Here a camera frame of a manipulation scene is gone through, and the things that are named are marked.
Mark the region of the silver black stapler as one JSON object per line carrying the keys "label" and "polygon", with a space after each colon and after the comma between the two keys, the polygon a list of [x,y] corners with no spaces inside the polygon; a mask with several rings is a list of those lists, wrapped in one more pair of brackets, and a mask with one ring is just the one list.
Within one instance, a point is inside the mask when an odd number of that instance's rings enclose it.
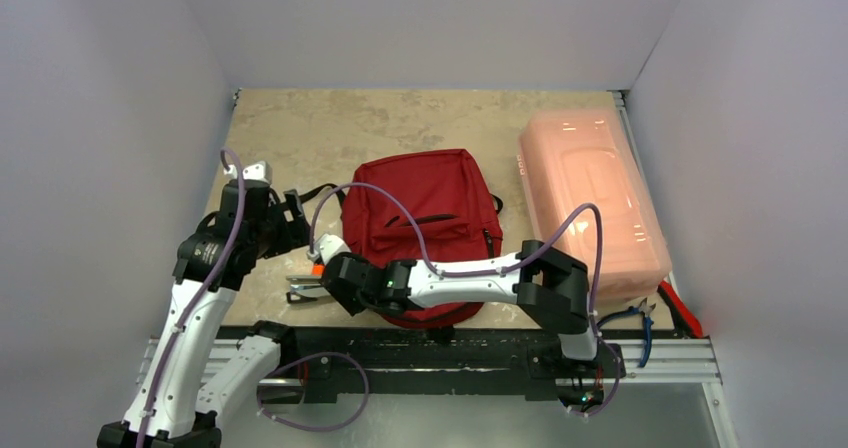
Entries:
{"label": "silver black stapler", "polygon": [[321,284],[320,275],[289,275],[286,277],[289,289],[286,300],[289,304],[303,304],[330,297]]}

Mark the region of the red backpack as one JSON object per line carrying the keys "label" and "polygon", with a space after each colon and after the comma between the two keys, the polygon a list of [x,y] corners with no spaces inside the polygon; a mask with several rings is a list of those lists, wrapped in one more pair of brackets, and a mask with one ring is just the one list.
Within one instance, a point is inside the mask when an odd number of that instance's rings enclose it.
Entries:
{"label": "red backpack", "polygon": [[336,195],[342,238],[378,267],[401,259],[474,261],[500,256],[502,200],[490,192],[465,149],[396,155],[360,165],[353,185],[322,185],[305,195]]}

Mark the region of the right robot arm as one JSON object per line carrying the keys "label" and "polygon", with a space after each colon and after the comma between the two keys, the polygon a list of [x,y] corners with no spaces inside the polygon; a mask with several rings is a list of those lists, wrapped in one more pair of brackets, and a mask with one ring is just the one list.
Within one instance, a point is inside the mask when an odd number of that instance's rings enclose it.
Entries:
{"label": "right robot arm", "polygon": [[590,312],[588,266],[538,240],[518,252],[461,262],[404,259],[379,267],[349,252],[325,264],[321,285],[349,314],[366,309],[402,315],[455,303],[519,307],[541,329],[557,335],[564,367],[584,375],[601,359]]}

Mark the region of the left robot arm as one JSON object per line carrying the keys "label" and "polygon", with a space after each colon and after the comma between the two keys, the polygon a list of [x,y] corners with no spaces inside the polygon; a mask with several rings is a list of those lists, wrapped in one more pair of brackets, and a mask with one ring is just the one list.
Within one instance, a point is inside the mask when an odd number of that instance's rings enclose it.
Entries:
{"label": "left robot arm", "polygon": [[305,199],[294,190],[278,195],[264,179],[223,187],[219,209],[178,248],[169,314],[148,374],[122,419],[101,428],[97,446],[218,447],[262,377],[295,370],[294,329],[259,321],[224,367],[203,378],[224,315],[257,261],[307,245]]}

